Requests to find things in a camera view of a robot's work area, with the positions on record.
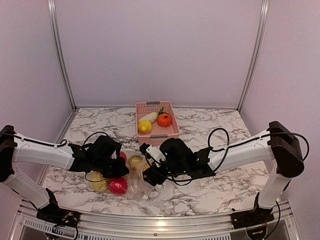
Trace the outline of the peach fake fruit with leaf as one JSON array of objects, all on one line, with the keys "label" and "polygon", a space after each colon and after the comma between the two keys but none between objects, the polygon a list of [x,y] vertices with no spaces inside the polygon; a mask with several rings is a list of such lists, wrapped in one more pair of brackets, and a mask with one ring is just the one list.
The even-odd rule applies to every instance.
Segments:
[{"label": "peach fake fruit with leaf", "polygon": [[150,165],[148,165],[148,164],[146,163],[146,164],[144,165],[142,171],[144,172],[144,171],[148,170],[149,168],[150,168]]}]

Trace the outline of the clear zip top bag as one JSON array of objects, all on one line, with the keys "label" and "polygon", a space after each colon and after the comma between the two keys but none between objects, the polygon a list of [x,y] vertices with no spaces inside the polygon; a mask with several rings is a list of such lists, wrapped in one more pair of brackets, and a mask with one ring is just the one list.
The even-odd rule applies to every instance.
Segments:
[{"label": "clear zip top bag", "polygon": [[[147,164],[145,157],[142,154],[136,153],[134,151],[127,151],[125,152],[125,154],[127,157],[125,164],[129,169],[129,174],[121,177],[126,179],[128,183],[128,187],[125,194],[117,195],[110,192],[109,183],[110,183],[110,180],[112,180],[113,178],[105,178],[108,181],[108,190],[106,192],[95,191],[90,184],[90,179],[93,173],[100,173],[97,171],[91,171],[90,173],[87,173],[85,175],[88,188],[94,192],[104,193],[104,194],[109,194],[114,196],[121,196],[129,199],[136,199],[136,200],[143,200],[143,196],[147,196],[147,199],[152,199],[157,197],[162,190],[162,186],[161,185],[152,186],[149,183],[145,182],[143,179],[143,168],[144,168],[144,165]],[[139,167],[130,167],[129,159],[134,155],[139,155],[143,158],[143,161]]]}]

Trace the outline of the yellow fake lemon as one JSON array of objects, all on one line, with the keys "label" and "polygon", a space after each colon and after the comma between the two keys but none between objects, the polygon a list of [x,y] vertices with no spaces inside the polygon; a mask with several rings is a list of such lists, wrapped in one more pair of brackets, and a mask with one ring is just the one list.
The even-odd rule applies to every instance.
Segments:
[{"label": "yellow fake lemon", "polygon": [[147,134],[152,131],[152,123],[148,120],[142,120],[138,123],[137,128],[140,133]]}]

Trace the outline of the orange fake pumpkin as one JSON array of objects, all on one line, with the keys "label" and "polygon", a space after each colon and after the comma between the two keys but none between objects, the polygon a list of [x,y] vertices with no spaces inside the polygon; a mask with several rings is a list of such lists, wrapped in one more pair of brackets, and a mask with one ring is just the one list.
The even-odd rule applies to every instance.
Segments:
[{"label": "orange fake pumpkin", "polygon": [[172,117],[168,113],[162,113],[157,118],[157,124],[161,127],[169,127],[172,124]]}]

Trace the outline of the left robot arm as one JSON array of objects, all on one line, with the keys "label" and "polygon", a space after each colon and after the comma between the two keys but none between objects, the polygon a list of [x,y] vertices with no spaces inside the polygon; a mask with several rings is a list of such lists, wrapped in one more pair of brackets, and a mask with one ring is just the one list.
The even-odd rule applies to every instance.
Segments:
[{"label": "left robot arm", "polygon": [[33,163],[86,174],[95,171],[105,179],[127,175],[130,170],[121,156],[121,143],[102,131],[97,134],[93,143],[78,145],[65,139],[51,143],[26,137],[6,125],[0,131],[0,182],[28,199],[37,210],[43,210],[51,222],[58,223],[64,215],[54,194],[40,187],[16,164]]}]

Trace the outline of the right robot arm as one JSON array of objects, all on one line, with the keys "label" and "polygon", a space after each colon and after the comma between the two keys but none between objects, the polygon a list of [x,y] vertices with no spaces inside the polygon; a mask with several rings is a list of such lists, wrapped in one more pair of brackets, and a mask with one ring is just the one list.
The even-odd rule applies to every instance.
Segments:
[{"label": "right robot arm", "polygon": [[291,132],[280,122],[272,121],[268,129],[245,140],[215,149],[210,144],[193,152],[180,138],[169,138],[160,147],[143,143],[139,150],[147,165],[143,179],[152,186],[171,181],[180,186],[195,180],[213,177],[217,173],[235,167],[260,162],[273,161],[274,167],[256,206],[248,212],[247,219],[258,224],[273,208],[278,196],[286,189],[291,179],[305,169],[300,139],[305,137]]}]

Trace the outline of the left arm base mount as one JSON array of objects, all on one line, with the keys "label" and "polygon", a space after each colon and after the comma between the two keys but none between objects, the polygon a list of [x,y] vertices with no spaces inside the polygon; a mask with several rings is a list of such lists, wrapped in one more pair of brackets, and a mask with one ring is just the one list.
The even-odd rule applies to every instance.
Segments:
[{"label": "left arm base mount", "polygon": [[54,193],[48,188],[45,190],[48,193],[49,203],[43,208],[37,208],[36,217],[40,220],[53,223],[56,226],[76,228],[81,214],[75,210],[60,208]]}]

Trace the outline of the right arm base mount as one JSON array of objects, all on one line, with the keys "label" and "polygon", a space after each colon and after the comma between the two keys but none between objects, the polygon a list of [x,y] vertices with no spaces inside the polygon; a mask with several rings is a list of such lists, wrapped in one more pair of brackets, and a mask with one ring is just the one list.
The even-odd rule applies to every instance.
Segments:
[{"label": "right arm base mount", "polygon": [[230,217],[234,229],[261,225],[275,219],[271,209],[263,208],[233,212]]}]

